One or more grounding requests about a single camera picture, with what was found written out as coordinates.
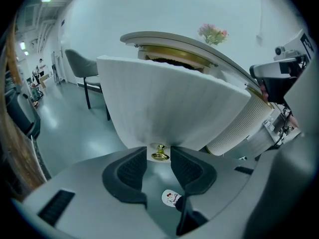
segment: black rubber pad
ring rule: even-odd
[[[252,175],[254,170],[251,168],[247,168],[247,167],[243,167],[243,166],[237,166],[235,168],[235,171],[241,172],[241,173],[245,173],[245,174],[249,174]]]
[[[215,182],[215,168],[188,154],[186,148],[172,146],[170,158],[171,169],[186,195],[203,194]]]
[[[49,223],[51,226],[54,226],[58,219],[61,217],[66,207],[71,202],[74,195],[75,193],[73,192],[60,190],[42,209],[38,216]]]
[[[109,164],[103,171],[104,187],[121,202],[147,206],[146,195],[141,192],[142,179],[147,168],[146,154],[146,147],[141,147]]]

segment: gold knob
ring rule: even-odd
[[[168,160],[169,159],[169,156],[167,156],[165,153],[164,153],[164,149],[165,149],[165,146],[164,145],[159,145],[158,146],[158,151],[154,154],[152,154],[152,158],[153,159],[156,159],[158,161],[165,161],[165,160]]]

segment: flower bouquet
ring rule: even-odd
[[[227,31],[220,30],[213,24],[203,24],[198,30],[199,36],[203,36],[205,42],[209,45],[211,44],[219,44],[227,40]]]

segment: sticker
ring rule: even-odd
[[[166,189],[161,196],[161,200],[164,204],[175,207],[175,204],[180,197],[181,195],[175,191]]]
[[[302,37],[300,38],[300,41],[303,43],[304,48],[306,49],[306,52],[308,54],[308,58],[309,60],[311,60],[311,56],[314,55],[315,51],[311,45],[311,43],[309,42],[308,37],[306,36],[306,34],[303,34]]]

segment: black slot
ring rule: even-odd
[[[208,221],[200,212],[192,210],[191,204],[186,197],[183,197],[182,201],[182,213],[176,230],[177,236],[182,236]]]
[[[58,219],[61,217],[61,214],[71,202],[74,195],[75,193],[73,192],[60,190],[42,209],[38,216],[49,223],[51,226],[54,226]]]
[[[260,159],[260,156],[261,156],[261,154],[258,155],[257,157],[255,157],[255,161],[258,161]]]
[[[245,174],[249,174],[252,175],[254,170],[251,168],[247,168],[247,167],[242,167],[242,166],[237,166],[235,168],[236,171],[241,172],[241,173],[245,173]]]

